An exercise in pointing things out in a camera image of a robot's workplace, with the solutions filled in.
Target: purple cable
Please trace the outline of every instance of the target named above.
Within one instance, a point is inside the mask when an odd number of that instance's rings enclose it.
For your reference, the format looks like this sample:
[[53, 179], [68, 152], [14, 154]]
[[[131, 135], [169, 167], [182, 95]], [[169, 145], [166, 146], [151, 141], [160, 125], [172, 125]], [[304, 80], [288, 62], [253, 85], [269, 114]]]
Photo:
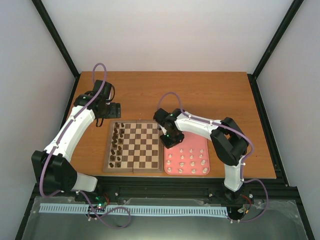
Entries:
[[[130, 211], [129, 211], [127, 208], [125, 208], [125, 207], [123, 207], [123, 206], [118, 206], [118, 207], [115, 207], [115, 208], [107, 211], [107, 212], [104, 213], [103, 215], [99, 216], [99, 215], [97, 214], [97, 212], [96, 212], [96, 209], [95, 209], [94, 206], [91, 204], [88, 196], [87, 196], [83, 191], [79, 191], [79, 192], [80, 192], [80, 193], [84, 196], [84, 198], [87, 200], [89, 206], [91, 207], [91, 211], [95, 214], [96, 218], [99, 219], [100, 222], [103, 223], [104, 225], [106, 225], [108, 228], [111, 228], [111, 229], [123, 229], [123, 228], [127, 227], [127, 226], [130, 224], [130, 222], [131, 222], [131, 214], [130, 214]], [[115, 211], [115, 210], [118, 210], [118, 209], [125, 210], [125, 211], [128, 213], [129, 219], [128, 219], [128, 222], [127, 222], [125, 225], [116, 227], [116, 226], [111, 226], [111, 225], [107, 224], [105, 221], [103, 221], [103, 219], [102, 219], [103, 217], [107, 216], [109, 213], [111, 213], [111, 212], [113, 212], [113, 211]]]
[[[104, 85], [105, 85], [105, 82], [107, 80], [107, 69], [106, 69], [106, 66], [103, 64], [103, 63], [97, 63], [94, 67], [93, 67], [93, 70], [92, 70], [92, 79], [93, 79], [93, 83], [94, 83], [94, 79], [95, 79], [95, 71], [96, 71], [96, 68], [97, 66], [101, 65], [103, 67], [103, 70], [104, 70], [104, 76], [103, 76], [103, 82], [99, 88], [99, 90], [96, 92], [96, 94], [91, 98], [90, 101], [87, 102], [86, 105], [84, 105], [80, 111], [78, 111], [75, 115], [74, 115], [74, 120], [76, 120], [76, 118], [97, 98], [97, 96], [100, 94], [100, 92], [102, 91]], [[70, 125], [72, 124], [72, 122], [74, 120], [70, 120], [65, 128], [62, 130], [60, 136], [58, 137], [58, 139], [56, 140], [56, 144], [59, 145], [61, 139], [63, 138], [64, 134], [66, 133], [66, 131], [68, 130], [68, 128], [70, 127]], [[46, 170], [47, 170], [47, 167], [48, 167], [48, 164], [49, 164], [49, 161], [52, 157], [52, 155], [54, 154], [55, 150], [57, 149], [56, 146], [54, 146], [51, 150], [51, 152], [49, 153], [48, 157], [46, 158], [45, 162], [44, 162], [44, 165], [43, 165], [43, 168], [42, 168], [42, 172], [41, 172], [41, 176], [40, 176], [40, 183], [39, 183], [39, 191], [40, 191], [40, 194], [43, 198], [49, 198], [49, 197], [52, 197], [54, 195], [56, 195], [57, 193], [60, 192], [60, 190], [57, 190], [57, 191], [54, 191], [53, 193], [51, 193], [50, 195], [45, 195], [44, 193], [44, 178], [45, 178], [45, 174], [46, 174]]]
[[[169, 94], [173, 94], [173, 95], [176, 96], [176, 98], [177, 98], [178, 101], [179, 101], [179, 106], [180, 106], [180, 111], [181, 111], [181, 113], [182, 113], [183, 115], [185, 115], [186, 117], [189, 118], [189, 115], [186, 114], [185, 111], [183, 110], [182, 102], [181, 102], [181, 99], [180, 99], [179, 95], [176, 94], [176, 93], [173, 92], [173, 91], [167, 92], [166, 94], [164, 94], [164, 95], [160, 98], [160, 100], [159, 100], [159, 102], [158, 102], [158, 105], [157, 105], [157, 109], [160, 108], [160, 104], [161, 104], [162, 100], [165, 98], [165, 96], [167, 96], [167, 95], [169, 95]], [[208, 120], [203, 120], [203, 119], [201, 119], [201, 118], [197, 118], [197, 117], [192, 116], [192, 115], [191, 115], [190, 118], [193, 119], [193, 120], [197, 120], [197, 121], [199, 121], [199, 122], [205, 123], [205, 124], [212, 124], [212, 125], [215, 125], [215, 126], [218, 126], [218, 127], [224, 128], [224, 129], [227, 129], [227, 130], [229, 130], [229, 131], [231, 131], [231, 132], [234, 132], [235, 134], [241, 136], [242, 138], [244, 138], [244, 139], [249, 143], [249, 145], [251, 146], [251, 151], [250, 151], [247, 155], [244, 156], [244, 158], [243, 158], [242, 161], [241, 161], [241, 166], [240, 166], [240, 178], [241, 178], [241, 179], [244, 179], [244, 165], [243, 165], [243, 163], [247, 160], [248, 157], [250, 157], [250, 156], [252, 155], [252, 153], [253, 153], [254, 150], [255, 150], [254, 144], [251, 142], [251, 140], [250, 140], [249, 138], [247, 138], [243, 133], [241, 133], [241, 132], [239, 132], [239, 131], [231, 128], [231, 127], [228, 127], [228, 126], [225, 126], [225, 125], [216, 123], [216, 122], [210, 123], [210, 121], [208, 121]]]

